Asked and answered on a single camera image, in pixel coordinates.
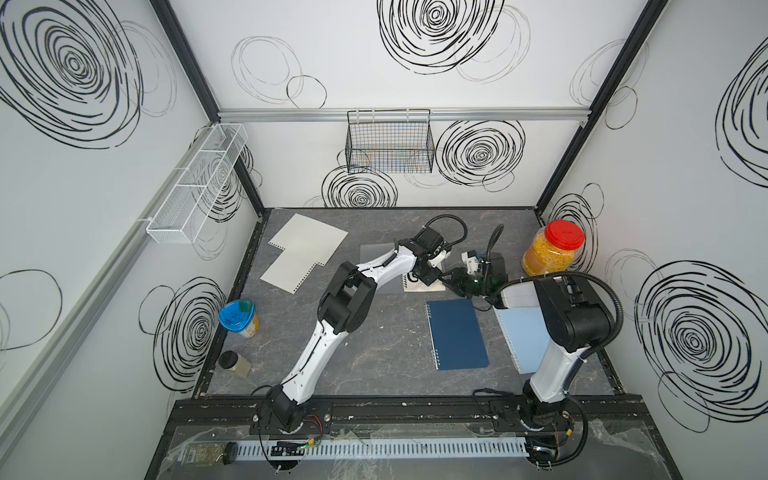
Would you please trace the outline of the frosted cover white notebook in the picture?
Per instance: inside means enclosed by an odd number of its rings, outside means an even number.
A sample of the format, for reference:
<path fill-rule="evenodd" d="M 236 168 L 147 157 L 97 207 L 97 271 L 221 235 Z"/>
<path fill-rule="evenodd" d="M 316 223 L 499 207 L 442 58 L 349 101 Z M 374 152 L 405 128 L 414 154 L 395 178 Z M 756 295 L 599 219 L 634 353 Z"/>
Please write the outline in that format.
<path fill-rule="evenodd" d="M 377 294 L 425 293 L 445 291 L 440 280 L 427 285 L 416 278 L 417 256 L 409 249 L 393 243 L 360 247 L 359 270 L 376 283 Z"/>

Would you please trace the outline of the light blue spiral notebook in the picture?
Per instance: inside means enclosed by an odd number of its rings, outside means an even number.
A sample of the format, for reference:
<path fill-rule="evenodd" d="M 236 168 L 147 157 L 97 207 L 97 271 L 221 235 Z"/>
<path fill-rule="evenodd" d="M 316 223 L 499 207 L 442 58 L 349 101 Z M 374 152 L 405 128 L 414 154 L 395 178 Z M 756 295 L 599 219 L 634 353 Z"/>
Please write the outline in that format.
<path fill-rule="evenodd" d="M 494 313 L 516 370 L 521 375 L 534 374 L 550 342 L 541 309 L 516 307 L 495 309 Z"/>

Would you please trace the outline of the dark blue spiral notebook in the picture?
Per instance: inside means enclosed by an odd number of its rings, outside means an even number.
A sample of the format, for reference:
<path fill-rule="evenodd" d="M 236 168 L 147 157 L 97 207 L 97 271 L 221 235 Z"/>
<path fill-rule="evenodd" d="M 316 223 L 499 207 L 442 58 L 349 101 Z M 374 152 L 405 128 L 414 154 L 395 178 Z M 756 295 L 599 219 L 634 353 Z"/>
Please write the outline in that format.
<path fill-rule="evenodd" d="M 489 366 L 476 311 L 468 299 L 429 301 L 426 312 L 438 371 Z"/>

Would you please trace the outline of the torn lined paper page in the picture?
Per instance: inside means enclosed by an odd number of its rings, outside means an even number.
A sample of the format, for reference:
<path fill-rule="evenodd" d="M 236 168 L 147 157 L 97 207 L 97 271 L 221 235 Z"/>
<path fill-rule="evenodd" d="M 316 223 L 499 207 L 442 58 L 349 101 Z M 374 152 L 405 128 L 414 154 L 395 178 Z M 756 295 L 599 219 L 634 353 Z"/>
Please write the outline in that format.
<path fill-rule="evenodd" d="M 295 214 L 269 244 L 283 251 L 308 256 L 325 266 L 348 233 L 316 219 Z"/>

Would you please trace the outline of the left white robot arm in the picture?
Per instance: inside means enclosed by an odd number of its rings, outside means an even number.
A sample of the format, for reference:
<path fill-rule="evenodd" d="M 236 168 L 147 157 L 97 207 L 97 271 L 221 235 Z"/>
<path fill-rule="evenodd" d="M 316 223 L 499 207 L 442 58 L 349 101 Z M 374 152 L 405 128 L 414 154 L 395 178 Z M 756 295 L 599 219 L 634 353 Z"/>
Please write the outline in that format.
<path fill-rule="evenodd" d="M 346 337 L 363 324 L 379 287 L 406 274 L 425 284 L 434 282 L 441 274 L 438 265 L 452 248 L 435 229 L 424 226 L 369 262 L 344 262 L 338 267 L 319 300 L 307 345 L 287 376 L 267 393 L 267 406 L 282 429 L 301 426 L 305 404 L 323 370 Z"/>

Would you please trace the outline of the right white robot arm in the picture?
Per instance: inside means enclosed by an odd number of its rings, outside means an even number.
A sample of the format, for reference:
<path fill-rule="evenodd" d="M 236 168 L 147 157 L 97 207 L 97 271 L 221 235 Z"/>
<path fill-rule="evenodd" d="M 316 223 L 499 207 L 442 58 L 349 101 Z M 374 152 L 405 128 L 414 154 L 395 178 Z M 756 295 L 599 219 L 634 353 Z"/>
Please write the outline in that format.
<path fill-rule="evenodd" d="M 482 297 L 498 311 L 514 308 L 513 288 L 532 285 L 549 341 L 538 369 L 524 384 L 518 416 L 527 427 L 539 427 L 571 401 L 569 389 L 580 365 L 618 336 L 623 307 L 606 282 L 588 273 L 548 272 L 512 280 L 503 275 L 494 283 L 490 280 L 493 265 L 483 258 L 479 274 L 460 266 L 439 279 L 456 295 Z"/>

